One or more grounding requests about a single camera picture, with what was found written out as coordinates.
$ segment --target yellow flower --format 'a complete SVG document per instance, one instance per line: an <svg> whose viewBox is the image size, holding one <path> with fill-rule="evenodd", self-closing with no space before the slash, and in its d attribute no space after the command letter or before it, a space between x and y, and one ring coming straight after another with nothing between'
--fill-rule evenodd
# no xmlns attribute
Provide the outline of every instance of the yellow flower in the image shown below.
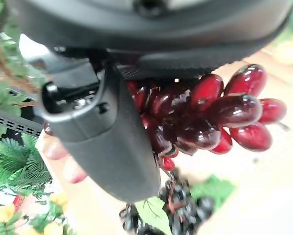
<svg viewBox="0 0 293 235"><path fill-rule="evenodd" d="M44 235L63 235L63 226L56 222L51 222L45 226Z"/></svg>
<svg viewBox="0 0 293 235"><path fill-rule="evenodd" d="M34 228L30 228L23 231L21 235L42 235L42 234L38 233Z"/></svg>
<svg viewBox="0 0 293 235"><path fill-rule="evenodd" d="M49 199L51 200L51 202L61 206L63 211L67 209L68 196L65 192L52 193Z"/></svg>
<svg viewBox="0 0 293 235"><path fill-rule="evenodd" d="M0 206L0 222L7 223L15 213L15 205Z"/></svg>

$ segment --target wooden surface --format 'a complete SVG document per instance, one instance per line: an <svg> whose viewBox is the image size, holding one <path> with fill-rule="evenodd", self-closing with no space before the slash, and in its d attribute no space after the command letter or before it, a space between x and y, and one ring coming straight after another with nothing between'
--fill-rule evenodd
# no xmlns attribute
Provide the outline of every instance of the wooden surface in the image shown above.
<svg viewBox="0 0 293 235"><path fill-rule="evenodd" d="M193 157L180 154L175 158L176 165L191 181L203 180L215 173L238 187L225 205L202 226L200 235L293 235L293 66L281 65L260 51L215 73L226 83L247 63L261 64L268 71L269 80L260 97L286 102L288 115L283 123L289 130L279 125L269 126L274 143L264 153L252 153L234 143L233 150L223 156L198 151ZM37 147L43 157L44 148L53 140L53 137L41 134ZM62 175L65 161L45 159L55 181L69 194L70 221L87 235L127 234L118 218L125 204L105 193L90 178L76 185L67 183Z"/></svg>

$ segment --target grape stem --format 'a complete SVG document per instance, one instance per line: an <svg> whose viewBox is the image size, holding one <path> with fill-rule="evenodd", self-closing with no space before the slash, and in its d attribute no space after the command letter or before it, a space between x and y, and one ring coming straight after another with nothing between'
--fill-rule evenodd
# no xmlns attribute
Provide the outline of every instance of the grape stem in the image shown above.
<svg viewBox="0 0 293 235"><path fill-rule="evenodd" d="M172 213L176 214L176 210L185 207L185 202L183 203L174 203L174 187L175 187L175 182L171 183L170 186L170 193L168 197L168 204L167 204L167 209Z"/></svg>

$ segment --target dark purple grape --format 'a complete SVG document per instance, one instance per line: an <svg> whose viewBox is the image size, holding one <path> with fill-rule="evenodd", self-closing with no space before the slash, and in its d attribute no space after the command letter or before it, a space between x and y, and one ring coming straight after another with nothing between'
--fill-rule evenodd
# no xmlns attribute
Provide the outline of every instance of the dark purple grape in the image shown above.
<svg viewBox="0 0 293 235"><path fill-rule="evenodd" d="M190 96L191 91L187 84L173 83L157 95L150 110L151 114L158 120L179 116L187 109Z"/></svg>
<svg viewBox="0 0 293 235"><path fill-rule="evenodd" d="M141 86L135 95L132 96L137 109L141 112L144 110L149 89L147 86Z"/></svg>
<svg viewBox="0 0 293 235"><path fill-rule="evenodd" d="M217 99L208 109L208 118L224 127L243 127L262 114L260 102L248 94L231 94Z"/></svg>
<svg viewBox="0 0 293 235"><path fill-rule="evenodd" d="M230 134L240 146L250 151L266 151L272 145L269 130L259 122L245 127L230 128Z"/></svg>
<svg viewBox="0 0 293 235"><path fill-rule="evenodd" d="M52 128L50 127L48 122L44 122L44 132L50 136L54 136Z"/></svg>
<svg viewBox="0 0 293 235"><path fill-rule="evenodd" d="M204 211L200 207L196 208L196 214L197 214L197 218L200 220L200 223L203 223L209 218L209 213L207 211Z"/></svg>
<svg viewBox="0 0 293 235"><path fill-rule="evenodd" d="M172 143L163 136L163 127L157 120L147 114L143 114L141 118L144 128L148 132L153 151L158 155L165 155L168 153L172 149Z"/></svg>
<svg viewBox="0 0 293 235"><path fill-rule="evenodd" d="M267 81L267 73L260 65L247 65L238 70L225 87L224 95L247 93L258 96Z"/></svg>
<svg viewBox="0 0 293 235"><path fill-rule="evenodd" d="M133 218L128 218L122 225L123 229L126 231L131 231L134 228Z"/></svg>
<svg viewBox="0 0 293 235"><path fill-rule="evenodd" d="M127 218L129 215L130 215L130 213L128 212L127 209L123 209L119 213L119 217L122 219Z"/></svg>
<svg viewBox="0 0 293 235"><path fill-rule="evenodd" d="M197 82L192 90L191 108L196 111L207 109L224 91L224 82L218 75L208 74Z"/></svg>
<svg viewBox="0 0 293 235"><path fill-rule="evenodd" d="M196 201L196 204L206 212L212 213L214 211L215 201L210 197L201 197Z"/></svg>
<svg viewBox="0 0 293 235"><path fill-rule="evenodd" d="M219 142L221 132L210 121L200 117L190 117L177 127L177 139L190 147L213 149Z"/></svg>
<svg viewBox="0 0 293 235"><path fill-rule="evenodd" d="M172 229L171 229L172 235L181 235L182 231L181 231L181 223L178 219L178 216L175 215L174 218L174 223L172 225Z"/></svg>
<svg viewBox="0 0 293 235"><path fill-rule="evenodd" d="M176 142L174 143L174 146L176 147L177 150L187 155L193 156L197 152L196 147L190 146L182 138L177 138Z"/></svg>
<svg viewBox="0 0 293 235"><path fill-rule="evenodd" d="M148 97L146 100L145 111L148 112L154 103L155 98L159 94L161 87L159 84L153 83L150 85Z"/></svg>

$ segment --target black rubber part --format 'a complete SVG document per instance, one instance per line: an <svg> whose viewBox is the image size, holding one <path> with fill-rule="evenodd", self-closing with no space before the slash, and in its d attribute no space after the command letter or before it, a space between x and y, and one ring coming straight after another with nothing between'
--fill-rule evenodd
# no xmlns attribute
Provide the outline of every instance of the black rubber part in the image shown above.
<svg viewBox="0 0 293 235"><path fill-rule="evenodd" d="M78 164L106 192L128 203L157 195L158 164L125 81L116 70L107 69L99 89L101 94L99 91L92 102L95 106L60 114L50 113L52 109L45 104L49 100L42 95L45 119ZM99 115L95 111L102 102L111 108Z"/></svg>

